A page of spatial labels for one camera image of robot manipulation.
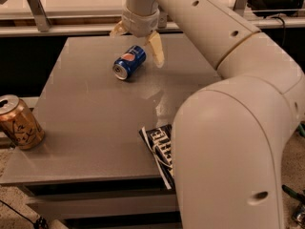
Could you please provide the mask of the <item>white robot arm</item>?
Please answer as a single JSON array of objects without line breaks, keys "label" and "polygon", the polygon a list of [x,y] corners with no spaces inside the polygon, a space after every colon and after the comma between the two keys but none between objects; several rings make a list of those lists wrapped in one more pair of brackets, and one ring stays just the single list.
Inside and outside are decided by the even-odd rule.
[{"label": "white robot arm", "polygon": [[281,160],[304,116],[303,71],[225,0],[126,0],[112,32],[146,38],[161,65],[162,10],[221,77],[191,95],[174,118],[183,229],[285,229]]}]

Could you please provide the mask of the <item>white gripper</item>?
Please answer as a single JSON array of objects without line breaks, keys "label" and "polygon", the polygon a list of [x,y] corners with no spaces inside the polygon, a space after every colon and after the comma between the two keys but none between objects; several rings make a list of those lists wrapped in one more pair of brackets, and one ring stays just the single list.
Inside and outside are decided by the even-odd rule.
[{"label": "white gripper", "polygon": [[153,62],[158,68],[162,68],[165,62],[163,46],[160,34],[155,31],[158,27],[159,13],[159,9],[156,9],[150,15],[138,15],[134,11],[124,8],[122,21],[114,26],[110,37],[122,36],[127,32],[136,37],[148,36],[146,45],[152,54]]}]

